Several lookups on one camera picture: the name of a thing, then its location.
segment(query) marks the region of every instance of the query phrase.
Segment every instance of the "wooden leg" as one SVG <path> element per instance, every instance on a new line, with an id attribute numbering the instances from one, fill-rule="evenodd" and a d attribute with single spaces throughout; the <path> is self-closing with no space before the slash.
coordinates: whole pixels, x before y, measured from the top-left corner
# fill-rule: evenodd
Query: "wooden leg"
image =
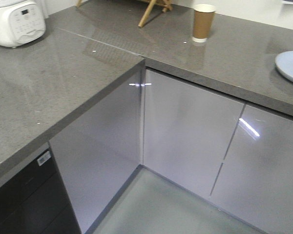
<path id="1" fill-rule="evenodd" d="M 151 0 L 149 5 L 147 6 L 147 9 L 144 13 L 144 15 L 142 16 L 140 23 L 138 24 L 139 28 L 142 28 L 144 26 L 144 24 L 146 23 L 146 20 L 148 18 L 148 16 L 151 13 L 151 10 L 153 9 L 154 5 L 156 3 L 156 0 Z"/>
<path id="2" fill-rule="evenodd" d="M 163 2 L 165 3 L 163 12 L 166 12 L 167 10 L 172 11 L 171 0 L 163 0 Z"/>
<path id="3" fill-rule="evenodd" d="M 82 0 L 78 0 L 76 7 L 80 7 L 81 4 L 82 4 Z"/>

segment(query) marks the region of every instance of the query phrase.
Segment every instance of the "floor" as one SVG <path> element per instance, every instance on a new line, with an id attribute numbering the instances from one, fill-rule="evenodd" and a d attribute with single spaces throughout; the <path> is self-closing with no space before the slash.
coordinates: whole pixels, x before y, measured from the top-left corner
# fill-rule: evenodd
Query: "floor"
<path id="1" fill-rule="evenodd" d="M 94 234 L 259 234 L 143 168 Z"/>

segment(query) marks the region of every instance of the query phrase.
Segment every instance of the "plate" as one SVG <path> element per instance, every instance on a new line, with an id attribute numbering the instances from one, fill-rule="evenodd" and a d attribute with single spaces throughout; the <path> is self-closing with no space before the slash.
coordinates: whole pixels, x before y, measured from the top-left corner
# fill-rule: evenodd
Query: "plate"
<path id="1" fill-rule="evenodd" d="M 283 52 L 275 58 L 278 71 L 293 82 L 293 51 Z"/>

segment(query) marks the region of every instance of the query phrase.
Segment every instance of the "wooden stand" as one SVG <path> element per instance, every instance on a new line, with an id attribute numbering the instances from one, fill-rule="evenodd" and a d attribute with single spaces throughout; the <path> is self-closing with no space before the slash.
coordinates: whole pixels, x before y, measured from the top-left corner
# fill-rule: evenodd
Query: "wooden stand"
<path id="1" fill-rule="evenodd" d="M 139 28 L 142 28 L 146 21 L 148 16 L 150 15 L 154 5 L 158 5 L 158 6 L 162 6 L 163 7 L 163 12 L 166 12 L 167 10 L 171 11 L 172 10 L 172 6 L 171 6 L 171 0 L 140 0 L 140 1 L 144 1 L 144 2 L 149 2 L 145 13 L 143 14 L 138 26 Z"/>
<path id="2" fill-rule="evenodd" d="M 80 7 L 81 4 L 82 4 L 82 0 L 78 0 L 76 7 Z"/>

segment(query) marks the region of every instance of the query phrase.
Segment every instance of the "kitchen counter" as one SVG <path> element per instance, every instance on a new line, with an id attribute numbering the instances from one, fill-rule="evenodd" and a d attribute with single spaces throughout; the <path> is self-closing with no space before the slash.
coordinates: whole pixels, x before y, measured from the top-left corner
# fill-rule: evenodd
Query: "kitchen counter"
<path id="1" fill-rule="evenodd" d="M 60 29 L 0 47 L 0 178 L 143 66 L 139 56 Z"/>
<path id="2" fill-rule="evenodd" d="M 173 76 L 293 116 L 293 83 L 275 69 L 274 58 L 293 50 L 293 30 L 215 15 L 208 41 L 191 41 L 193 10 L 174 6 L 138 28 L 146 4 L 136 0 L 90 0 L 51 16 L 53 26 L 146 58 L 146 65 Z"/>
<path id="3" fill-rule="evenodd" d="M 140 29 L 146 6 L 90 0 L 51 15 L 43 38 L 0 47 L 0 178 L 144 63 L 293 116 L 293 83 L 274 67 L 277 54 L 293 50 L 293 30 L 216 15 L 198 46 L 191 9 L 158 16 L 155 7 Z"/>

